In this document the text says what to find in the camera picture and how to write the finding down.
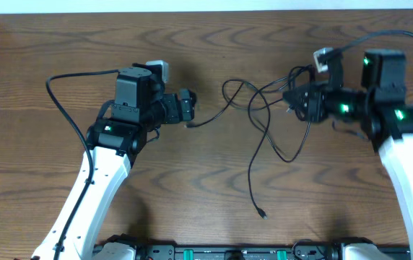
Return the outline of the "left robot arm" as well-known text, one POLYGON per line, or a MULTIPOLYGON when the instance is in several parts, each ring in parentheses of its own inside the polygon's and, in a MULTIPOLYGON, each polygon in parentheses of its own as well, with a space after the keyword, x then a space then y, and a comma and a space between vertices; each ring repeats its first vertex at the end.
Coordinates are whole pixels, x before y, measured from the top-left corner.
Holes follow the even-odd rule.
POLYGON ((86 134, 79 133, 84 154, 77 179, 50 232, 33 259, 135 259, 127 243, 97 246, 113 197, 129 176, 137 155, 163 124, 194 119, 196 95, 187 89, 165 93, 169 66, 148 61, 116 69, 116 93, 105 102, 86 134))

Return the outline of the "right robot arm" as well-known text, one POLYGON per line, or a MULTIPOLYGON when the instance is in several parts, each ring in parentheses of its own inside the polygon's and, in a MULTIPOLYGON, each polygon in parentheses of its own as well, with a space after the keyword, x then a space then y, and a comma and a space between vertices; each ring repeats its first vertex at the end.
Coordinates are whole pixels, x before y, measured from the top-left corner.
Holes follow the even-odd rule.
POLYGON ((283 100, 308 123, 330 116, 360 122, 394 186, 413 259, 413 105, 406 103, 406 56, 398 50, 367 50, 362 92, 343 87, 339 49, 323 48, 313 56, 317 70, 328 72, 329 79, 291 88, 283 100))

